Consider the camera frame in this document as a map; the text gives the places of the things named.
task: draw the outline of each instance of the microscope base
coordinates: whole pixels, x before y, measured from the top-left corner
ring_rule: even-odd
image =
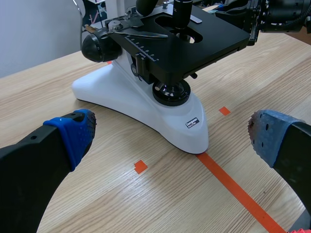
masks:
[[[205,152],[208,148],[207,119],[199,99],[191,93],[186,103],[165,106],[154,99],[152,86],[129,75],[114,62],[77,79],[72,89],[77,99],[128,115],[185,152]]]

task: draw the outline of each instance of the microscope stage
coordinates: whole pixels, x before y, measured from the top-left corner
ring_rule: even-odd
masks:
[[[184,30],[194,38],[189,43],[176,36],[172,17],[161,13],[141,19],[143,26],[137,31],[168,35],[168,38],[144,38],[113,33],[109,35],[133,58],[140,53],[147,58],[146,69],[165,84],[174,84],[194,72],[239,51],[247,46],[249,33],[211,15],[200,8],[192,7],[192,15],[202,23],[190,21]]]

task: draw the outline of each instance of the light wood grain surface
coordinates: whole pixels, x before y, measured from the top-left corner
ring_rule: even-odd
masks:
[[[310,62],[307,44],[261,34],[255,46],[187,78],[206,110],[209,155],[285,230],[304,207],[255,154],[247,122],[270,108],[311,123]],[[75,99],[72,82],[103,65],[78,52],[0,79],[0,147],[75,109],[92,110],[98,122],[89,153],[57,189],[38,232],[266,232],[194,155],[127,116]],[[231,114],[223,116],[223,106]],[[148,168],[138,175],[140,159]]]

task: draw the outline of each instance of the blue rubber tip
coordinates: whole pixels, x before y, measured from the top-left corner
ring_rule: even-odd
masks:
[[[270,167],[276,162],[288,127],[295,122],[303,121],[274,110],[259,110],[249,120],[253,148]]]
[[[87,109],[74,112],[84,113],[84,119],[78,122],[71,118],[55,117],[43,122],[43,125],[52,125],[59,129],[71,163],[71,171],[74,171],[81,162],[86,149],[94,139],[96,127],[93,112]]]

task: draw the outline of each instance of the orange tape marker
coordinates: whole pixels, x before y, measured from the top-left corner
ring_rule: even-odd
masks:
[[[219,109],[219,112],[221,112],[224,116],[228,115],[229,113],[231,113],[229,111],[229,109],[227,109],[226,107],[222,107],[221,109]]]
[[[144,170],[146,170],[148,168],[147,165],[145,165],[145,163],[142,160],[139,160],[137,163],[134,164],[135,165],[135,171],[140,174],[142,173]]]
[[[286,233],[207,153],[197,157],[268,232]]]

